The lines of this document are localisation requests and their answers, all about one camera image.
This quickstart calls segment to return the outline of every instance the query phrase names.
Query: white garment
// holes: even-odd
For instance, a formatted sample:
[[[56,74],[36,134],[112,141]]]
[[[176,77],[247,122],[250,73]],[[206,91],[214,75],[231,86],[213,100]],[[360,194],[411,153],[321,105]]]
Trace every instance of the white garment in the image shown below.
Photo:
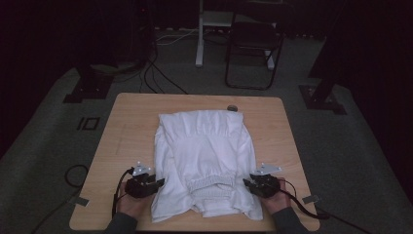
[[[243,118],[227,110],[160,115],[155,170],[157,179],[166,181],[152,204],[153,222],[190,209],[203,217],[244,213],[263,218],[259,200],[243,182],[256,167]]]

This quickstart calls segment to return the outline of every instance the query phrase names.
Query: hand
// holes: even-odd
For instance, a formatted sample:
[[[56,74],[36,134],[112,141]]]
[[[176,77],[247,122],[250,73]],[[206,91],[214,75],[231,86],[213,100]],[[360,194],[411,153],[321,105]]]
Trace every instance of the hand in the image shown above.
[[[284,178],[279,178],[281,190],[285,190],[285,179]],[[261,203],[265,206],[267,211],[272,215],[276,212],[279,212],[282,209],[285,209],[287,207],[291,207],[291,200],[289,197],[282,193],[282,192],[277,192],[274,194],[274,196],[270,198],[261,198],[259,197],[259,200]]]
[[[143,214],[146,206],[152,201],[153,195],[145,198],[133,198],[125,192],[126,185],[125,182],[121,184],[121,196],[118,200],[117,212],[129,215],[137,220]]]

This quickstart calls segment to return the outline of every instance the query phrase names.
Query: sleeve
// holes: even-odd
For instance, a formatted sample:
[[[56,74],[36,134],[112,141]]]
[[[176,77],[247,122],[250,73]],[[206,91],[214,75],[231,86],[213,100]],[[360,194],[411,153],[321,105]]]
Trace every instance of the sleeve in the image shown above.
[[[103,234],[134,234],[137,226],[137,220],[133,217],[116,213]]]
[[[289,207],[272,214],[277,227],[277,234],[308,234],[307,228],[300,222],[295,211]]]

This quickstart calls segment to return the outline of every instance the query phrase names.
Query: black metal base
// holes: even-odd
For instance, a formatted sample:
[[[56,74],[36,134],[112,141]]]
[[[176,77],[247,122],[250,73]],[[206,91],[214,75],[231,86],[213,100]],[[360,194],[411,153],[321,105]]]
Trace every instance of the black metal base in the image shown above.
[[[63,103],[81,103],[83,99],[105,99],[113,81],[112,76],[97,77],[96,85],[85,89],[83,79],[76,84],[72,94],[66,95]]]
[[[334,114],[347,115],[344,106],[337,102],[332,93],[325,100],[317,100],[313,98],[317,87],[303,85],[299,86],[299,88],[308,109],[332,110]]]

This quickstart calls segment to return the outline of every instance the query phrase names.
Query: table top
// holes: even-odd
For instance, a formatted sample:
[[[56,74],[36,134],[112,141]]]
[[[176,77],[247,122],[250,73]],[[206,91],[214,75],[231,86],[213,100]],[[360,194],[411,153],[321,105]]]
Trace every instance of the table top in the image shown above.
[[[153,167],[154,135],[159,114],[179,111],[227,109],[236,105],[252,137],[257,168],[261,163],[279,166],[274,174],[285,177],[296,190],[298,200],[311,194],[282,100],[277,97],[230,97],[193,95],[119,94],[106,123],[94,161],[80,197],[90,200],[86,207],[76,205],[70,219],[74,230],[104,230],[111,220],[113,194],[122,173],[137,161]],[[292,203],[301,222],[309,230],[319,229],[319,221],[302,214]],[[305,205],[315,213],[313,204]],[[276,227],[270,215],[250,220],[244,214],[202,217],[193,211],[152,223],[150,206],[139,218],[138,230],[153,231],[270,231]]]

